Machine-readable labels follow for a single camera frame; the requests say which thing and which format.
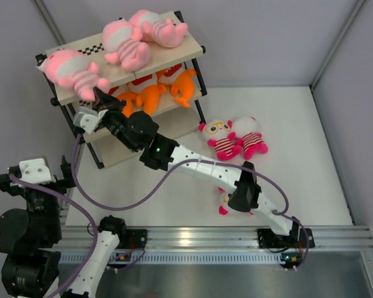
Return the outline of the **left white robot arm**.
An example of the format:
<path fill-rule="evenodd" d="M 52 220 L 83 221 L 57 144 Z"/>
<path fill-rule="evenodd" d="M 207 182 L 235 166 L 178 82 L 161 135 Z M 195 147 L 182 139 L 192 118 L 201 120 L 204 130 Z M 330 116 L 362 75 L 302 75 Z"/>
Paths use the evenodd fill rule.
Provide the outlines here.
<path fill-rule="evenodd" d="M 93 245 L 81 267 L 59 285 L 61 253 L 52 251 L 62 239 L 58 196 L 75 185 L 64 158 L 61 170 L 63 179 L 57 179 L 46 158 L 39 157 L 0 174 L 0 190 L 26 201 L 25 209 L 0 216 L 0 253 L 6 255 L 1 281 L 11 297 L 95 297 L 113 251 L 127 243 L 125 221 L 104 217 L 94 228 Z"/>

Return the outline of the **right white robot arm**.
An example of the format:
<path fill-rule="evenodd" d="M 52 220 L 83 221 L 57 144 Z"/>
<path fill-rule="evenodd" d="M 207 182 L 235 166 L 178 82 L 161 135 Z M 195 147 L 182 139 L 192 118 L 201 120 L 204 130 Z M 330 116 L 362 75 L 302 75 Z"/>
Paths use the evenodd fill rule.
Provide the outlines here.
<path fill-rule="evenodd" d="M 194 153 L 177 141 L 161 135 L 159 125 L 143 111 L 126 117 L 122 108 L 126 105 L 99 88 L 93 89 L 98 100 L 94 111 L 98 112 L 98 123 L 125 145 L 131 152 L 140 151 L 139 160 L 148 168 L 167 173 L 179 170 L 197 179 L 214 184 L 230 197 L 228 207 L 236 212 L 262 217 L 267 228 L 259 230 L 260 247 L 313 248 L 313 236 L 295 217 L 279 211 L 264 194 L 257 179 L 263 175 L 256 172 L 250 162 L 242 166 L 223 163 Z"/>

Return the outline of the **orange shark plush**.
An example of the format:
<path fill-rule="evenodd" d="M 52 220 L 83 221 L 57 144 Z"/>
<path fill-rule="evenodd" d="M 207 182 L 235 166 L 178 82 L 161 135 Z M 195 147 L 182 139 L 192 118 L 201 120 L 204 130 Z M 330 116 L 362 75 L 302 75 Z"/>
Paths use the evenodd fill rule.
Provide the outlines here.
<path fill-rule="evenodd" d="M 186 68 L 183 63 L 176 64 L 157 72 L 158 82 L 169 87 L 173 100 L 186 108 L 195 94 L 193 77 L 197 72 L 193 68 Z"/>
<path fill-rule="evenodd" d="M 116 97 L 119 101 L 126 101 L 126 105 L 122 110 L 126 117 L 129 117 L 134 112 L 133 102 L 136 100 L 137 94 L 130 91 L 126 84 L 112 87 L 108 94 Z"/>
<path fill-rule="evenodd" d="M 127 83 L 128 89 L 136 94 L 136 106 L 143 107 L 146 114 L 152 115 L 159 106 L 160 96 L 166 87 L 158 82 L 156 73 Z"/>

